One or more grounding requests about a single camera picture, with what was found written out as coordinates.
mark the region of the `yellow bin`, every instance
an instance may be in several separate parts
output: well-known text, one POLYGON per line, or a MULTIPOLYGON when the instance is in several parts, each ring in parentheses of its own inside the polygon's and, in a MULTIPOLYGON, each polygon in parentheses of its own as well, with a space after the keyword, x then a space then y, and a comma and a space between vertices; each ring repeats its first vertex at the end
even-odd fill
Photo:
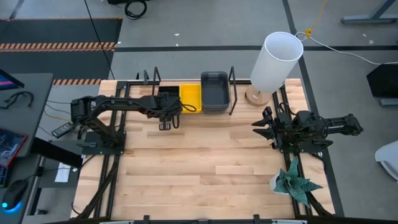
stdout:
POLYGON ((201 112, 201 86, 200 84, 181 84, 180 98, 183 105, 192 105, 197 110, 191 112, 184 107, 182 113, 200 113, 201 112))

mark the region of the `lamp base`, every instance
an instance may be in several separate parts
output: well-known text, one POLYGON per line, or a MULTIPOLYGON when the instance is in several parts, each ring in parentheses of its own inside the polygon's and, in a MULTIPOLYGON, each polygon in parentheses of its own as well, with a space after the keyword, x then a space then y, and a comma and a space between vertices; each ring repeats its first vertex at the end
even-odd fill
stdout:
POLYGON ((249 85, 244 96, 252 106, 265 106, 271 99, 270 93, 258 91, 253 85, 249 85))

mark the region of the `wooden table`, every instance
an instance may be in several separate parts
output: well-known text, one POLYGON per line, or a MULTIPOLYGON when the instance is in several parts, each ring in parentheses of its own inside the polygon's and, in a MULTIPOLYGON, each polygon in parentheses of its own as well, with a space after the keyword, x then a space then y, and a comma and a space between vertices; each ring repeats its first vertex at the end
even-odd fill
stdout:
MULTIPOLYGON (((114 95, 116 82, 102 81, 99 94, 114 95)), ((163 80, 160 85, 180 83, 183 81, 163 80)), ((307 110, 300 80, 288 79, 285 85, 292 111, 307 110)), ((159 131, 158 119, 128 112, 112 220, 142 220, 144 215, 151 220, 252 219, 254 214, 293 218, 290 197, 275 194, 269 187, 270 178, 280 168, 285 170, 284 157, 271 148, 271 141, 252 132, 251 124, 262 118, 264 108, 246 102, 246 88, 237 85, 238 102, 232 116, 183 114, 180 128, 171 131, 159 131)), ((151 91, 151 86, 134 86, 130 96, 150 95, 151 91)), ((268 105, 274 107, 272 100, 268 105)), ((100 118, 109 124, 110 116, 107 111, 100 118)), ((77 211, 97 191, 102 161, 103 156, 96 156, 81 171, 74 202, 77 211)), ((302 154, 302 164, 305 177, 324 187, 314 191, 314 196, 333 213, 322 162, 302 154)), ((106 192, 102 214, 107 199, 106 192)))

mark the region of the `yellow cable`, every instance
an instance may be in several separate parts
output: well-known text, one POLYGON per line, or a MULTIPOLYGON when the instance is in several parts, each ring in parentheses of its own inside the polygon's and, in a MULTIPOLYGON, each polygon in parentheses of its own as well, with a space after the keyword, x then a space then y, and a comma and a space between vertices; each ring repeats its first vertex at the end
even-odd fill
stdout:
POLYGON ((324 0, 323 1, 323 4, 322 4, 321 8, 319 9, 318 18, 316 19, 316 21, 314 22, 314 24, 310 28, 305 29, 305 36, 311 37, 312 30, 314 30, 314 28, 321 21, 321 18, 322 18, 322 15, 323 15, 323 11, 325 10, 325 6, 326 6, 327 2, 328 2, 328 0, 324 0))
POLYGON ((57 117, 57 116, 49 115, 45 110, 44 110, 44 114, 47 115, 47 116, 49 116, 50 118, 61 119, 61 120, 63 120, 63 121, 70 122, 69 120, 67 120, 67 119, 65 119, 65 118, 59 118, 59 117, 57 117))

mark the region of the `gray floor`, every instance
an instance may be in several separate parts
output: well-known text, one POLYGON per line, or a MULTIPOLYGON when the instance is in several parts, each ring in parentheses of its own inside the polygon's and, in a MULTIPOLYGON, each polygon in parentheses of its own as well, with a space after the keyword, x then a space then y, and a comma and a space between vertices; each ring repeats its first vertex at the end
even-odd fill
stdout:
MULTIPOLYGON (((93 17, 123 17, 123 10, 101 0, 87 0, 93 17)), ((333 0, 313 32, 328 45, 395 45, 397 24, 343 26, 341 16, 367 14, 382 0, 333 0)), ((0 1, 0 17, 11 14, 17 0, 0 1)), ((310 27, 322 0, 289 0, 297 30, 310 27)), ((398 3, 390 9, 398 13, 398 3)), ((82 0, 25 0, 17 18, 88 17, 82 0)), ((123 20, 120 47, 261 45, 267 34, 289 31, 282 1, 278 0, 151 0, 147 14, 137 21, 123 20)), ((315 45, 307 40, 304 45, 315 45)), ((398 60, 395 51, 355 52, 377 62, 398 60)), ((237 77, 248 78, 258 51, 124 52, 115 53, 112 69, 116 78, 134 78, 143 69, 152 76, 158 66, 162 78, 198 78, 201 72, 235 66, 237 77)), ((396 140, 397 108, 381 108, 371 96, 366 75, 375 68, 360 59, 335 52, 305 52, 309 78, 320 114, 324 117, 353 113, 365 131, 358 137, 330 136, 331 161, 335 170, 343 210, 347 217, 398 220, 398 185, 374 161, 374 152, 396 140)), ((301 78, 298 66, 291 77, 301 78)), ((69 101, 96 95, 98 86, 55 86, 51 100, 69 101)), ((53 105, 67 110, 65 105, 53 105)), ((67 114, 47 109, 55 116, 67 114)), ((61 125, 46 116, 41 127, 61 125)), ((49 137, 39 130, 39 137, 49 137)), ((50 213, 27 217, 24 223, 66 220, 75 189, 46 190, 39 207, 50 213), (52 203, 52 198, 60 200, 52 203)))

